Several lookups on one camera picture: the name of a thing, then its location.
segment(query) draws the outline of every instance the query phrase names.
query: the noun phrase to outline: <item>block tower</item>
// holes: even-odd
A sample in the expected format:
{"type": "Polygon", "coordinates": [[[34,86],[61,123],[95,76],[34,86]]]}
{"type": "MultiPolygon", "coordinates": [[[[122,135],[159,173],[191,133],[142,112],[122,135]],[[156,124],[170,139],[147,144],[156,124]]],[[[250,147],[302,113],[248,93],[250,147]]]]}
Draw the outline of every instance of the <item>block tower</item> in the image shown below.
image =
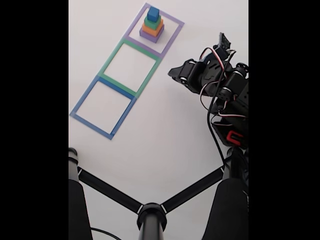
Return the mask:
{"type": "Polygon", "coordinates": [[[159,15],[159,9],[151,6],[140,29],[140,36],[156,43],[164,29],[164,20],[159,15]]]}

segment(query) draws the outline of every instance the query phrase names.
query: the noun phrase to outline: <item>black metal bar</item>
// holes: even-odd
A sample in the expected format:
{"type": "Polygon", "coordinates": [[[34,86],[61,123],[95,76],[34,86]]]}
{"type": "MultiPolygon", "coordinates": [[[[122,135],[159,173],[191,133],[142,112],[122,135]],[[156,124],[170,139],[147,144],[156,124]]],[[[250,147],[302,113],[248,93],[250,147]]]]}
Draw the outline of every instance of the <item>black metal bar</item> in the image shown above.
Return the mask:
{"type": "Polygon", "coordinates": [[[79,180],[136,214],[142,205],[142,203],[93,176],[84,169],[82,169],[79,175],[79,180]]]}
{"type": "Polygon", "coordinates": [[[195,182],[191,186],[182,190],[175,196],[171,197],[170,199],[162,203],[162,205],[166,210],[166,213],[171,212],[172,210],[176,209],[180,205],[184,204],[186,201],[189,201],[199,193],[211,187],[213,184],[219,182],[222,179],[222,177],[223,177],[223,172],[219,167],[212,173],[208,174],[207,176],[203,177],[202,179],[195,182]]]}

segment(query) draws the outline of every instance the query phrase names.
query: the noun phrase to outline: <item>green square outline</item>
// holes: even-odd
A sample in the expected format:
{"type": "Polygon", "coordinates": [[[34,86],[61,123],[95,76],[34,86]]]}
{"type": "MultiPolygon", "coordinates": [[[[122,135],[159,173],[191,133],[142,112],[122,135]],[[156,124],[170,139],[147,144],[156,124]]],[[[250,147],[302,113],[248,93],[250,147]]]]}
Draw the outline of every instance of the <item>green square outline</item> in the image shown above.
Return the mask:
{"type": "Polygon", "coordinates": [[[152,54],[151,52],[145,50],[144,48],[132,43],[131,41],[128,41],[125,38],[122,38],[119,41],[119,43],[116,45],[115,49],[112,51],[111,55],[108,57],[108,59],[106,60],[106,62],[104,63],[104,65],[102,66],[102,68],[100,69],[100,71],[98,72],[97,75],[99,77],[103,78],[104,80],[116,85],[117,87],[121,88],[122,90],[126,91],[127,93],[131,94],[135,98],[138,98],[141,95],[142,91],[145,89],[146,85],[148,84],[148,82],[151,79],[151,77],[153,76],[153,74],[155,73],[155,71],[158,68],[161,61],[162,61],[162,59],[160,57],[158,57],[158,56],[152,54]],[[151,70],[149,71],[147,76],[145,77],[143,83],[141,84],[141,86],[139,87],[137,92],[131,90],[130,88],[123,85],[122,83],[120,83],[120,82],[114,80],[113,78],[104,74],[104,71],[107,69],[107,67],[109,66],[111,61],[114,59],[115,55],[118,53],[119,49],[122,47],[123,44],[126,44],[126,45],[132,47],[133,49],[139,51],[140,53],[145,54],[148,57],[155,60],[153,67],[151,68],[151,70]]]}

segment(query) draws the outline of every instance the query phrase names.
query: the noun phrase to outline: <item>black tripod leg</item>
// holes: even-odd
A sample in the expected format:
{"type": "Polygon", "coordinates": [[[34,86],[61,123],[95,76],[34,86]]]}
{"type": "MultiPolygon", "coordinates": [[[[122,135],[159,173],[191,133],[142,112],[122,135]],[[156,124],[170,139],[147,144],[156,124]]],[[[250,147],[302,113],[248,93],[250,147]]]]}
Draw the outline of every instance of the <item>black tripod leg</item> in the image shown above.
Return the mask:
{"type": "Polygon", "coordinates": [[[69,148],[68,159],[68,211],[69,211],[69,228],[68,240],[93,240],[85,193],[78,178],[78,157],[73,148],[69,148]]]}

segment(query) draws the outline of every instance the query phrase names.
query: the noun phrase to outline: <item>black cable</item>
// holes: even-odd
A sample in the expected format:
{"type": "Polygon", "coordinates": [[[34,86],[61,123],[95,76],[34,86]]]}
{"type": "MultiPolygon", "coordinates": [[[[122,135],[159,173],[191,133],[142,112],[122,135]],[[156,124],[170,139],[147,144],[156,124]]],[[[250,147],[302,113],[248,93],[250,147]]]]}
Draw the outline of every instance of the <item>black cable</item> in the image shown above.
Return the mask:
{"type": "Polygon", "coordinates": [[[98,228],[94,228],[94,227],[90,227],[92,231],[96,231],[96,232],[99,232],[99,233],[103,233],[103,234],[106,234],[106,235],[109,235],[110,237],[113,237],[114,239],[116,240],[121,240],[120,238],[118,238],[117,236],[111,234],[110,232],[107,232],[107,231],[103,231],[101,229],[98,229],[98,228]]]}
{"type": "Polygon", "coordinates": [[[217,83],[216,88],[215,88],[215,90],[214,90],[214,93],[213,93],[213,96],[212,96],[212,100],[211,100],[211,103],[210,103],[210,106],[209,106],[209,110],[208,110],[208,113],[207,113],[207,116],[206,116],[206,122],[207,122],[207,124],[208,124],[210,133],[211,133],[211,135],[212,135],[212,137],[213,137],[213,139],[214,139],[214,142],[215,142],[215,144],[216,144],[216,147],[218,148],[219,154],[220,154],[220,156],[221,156],[221,159],[222,159],[222,162],[223,162],[224,165],[226,165],[226,161],[225,161],[224,155],[223,155],[223,153],[222,153],[222,151],[221,151],[221,148],[220,148],[219,143],[218,143],[218,140],[217,140],[217,138],[216,138],[216,136],[215,136],[215,134],[214,134],[214,131],[212,130],[212,127],[211,127],[211,125],[210,125],[210,113],[211,113],[211,109],[212,109],[212,107],[213,107],[213,105],[214,105],[214,101],[215,101],[216,95],[217,95],[217,93],[218,93],[218,89],[219,89],[221,80],[222,80],[222,78],[224,77],[224,73],[225,73],[225,71],[226,71],[226,68],[227,68],[230,60],[232,59],[232,57],[234,56],[235,53],[236,53],[236,51],[234,51],[233,53],[231,53],[228,61],[227,61],[227,62],[225,63],[225,65],[224,65],[224,69],[223,69],[223,71],[222,71],[222,73],[221,73],[221,75],[220,75],[220,77],[219,77],[218,83],[217,83]]]}

